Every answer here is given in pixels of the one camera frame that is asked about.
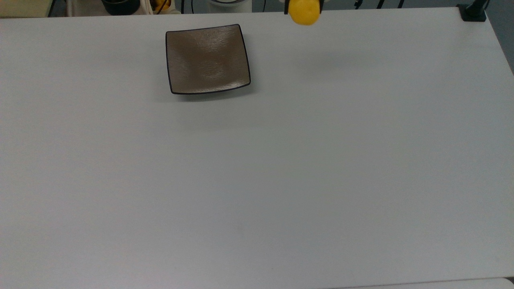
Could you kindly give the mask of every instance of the cable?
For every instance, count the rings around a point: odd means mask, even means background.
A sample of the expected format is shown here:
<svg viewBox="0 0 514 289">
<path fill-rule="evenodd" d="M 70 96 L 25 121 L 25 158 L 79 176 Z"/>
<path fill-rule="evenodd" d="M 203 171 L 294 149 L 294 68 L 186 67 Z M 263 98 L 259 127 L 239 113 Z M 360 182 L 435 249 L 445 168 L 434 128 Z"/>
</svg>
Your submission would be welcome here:
<svg viewBox="0 0 514 289">
<path fill-rule="evenodd" d="M 164 8 L 164 5 L 166 5 L 166 2 L 168 2 L 168 0 L 164 0 L 164 2 L 162 2 L 161 8 L 159 8 L 159 11 L 157 12 L 157 15 L 159 15 L 159 14 L 160 14 L 160 12 L 162 11 L 162 9 Z"/>
<path fill-rule="evenodd" d="M 359 9 L 359 7 L 362 5 L 363 1 L 364 0 L 357 0 L 357 1 L 355 1 L 355 3 L 354 3 L 355 10 Z"/>
</svg>

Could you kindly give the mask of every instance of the white table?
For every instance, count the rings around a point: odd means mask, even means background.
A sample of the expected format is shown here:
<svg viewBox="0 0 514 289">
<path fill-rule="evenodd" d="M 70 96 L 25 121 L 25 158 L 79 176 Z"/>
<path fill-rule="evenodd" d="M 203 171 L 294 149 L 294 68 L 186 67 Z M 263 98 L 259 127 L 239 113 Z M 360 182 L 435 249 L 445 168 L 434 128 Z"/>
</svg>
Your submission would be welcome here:
<svg viewBox="0 0 514 289">
<path fill-rule="evenodd" d="M 167 30 L 239 23 L 252 84 L 171 95 Z M 5 288 L 514 276 L 514 77 L 457 8 L 0 20 Z"/>
</svg>

